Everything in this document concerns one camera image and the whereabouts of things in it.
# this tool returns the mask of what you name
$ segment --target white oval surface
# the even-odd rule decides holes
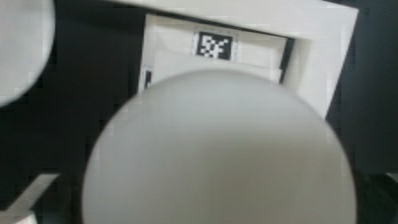
[[[85,224],[353,224],[351,174],[318,115],[263,79],[188,73],[124,105],[90,155]]]
[[[25,93],[53,45],[53,1],[0,1],[0,106]]]

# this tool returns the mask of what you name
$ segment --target white panel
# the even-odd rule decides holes
[[[296,38],[286,87],[325,116],[357,9],[319,0],[112,0]]]

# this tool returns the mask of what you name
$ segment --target dark wall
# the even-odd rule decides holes
[[[398,171],[398,1],[337,3],[360,12],[328,122],[355,168],[385,173]]]

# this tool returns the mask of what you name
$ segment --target white round object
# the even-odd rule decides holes
[[[0,106],[30,88],[53,45],[51,0],[0,1]]]
[[[277,84],[227,71],[154,84],[90,155],[85,224],[353,224],[330,128]]]

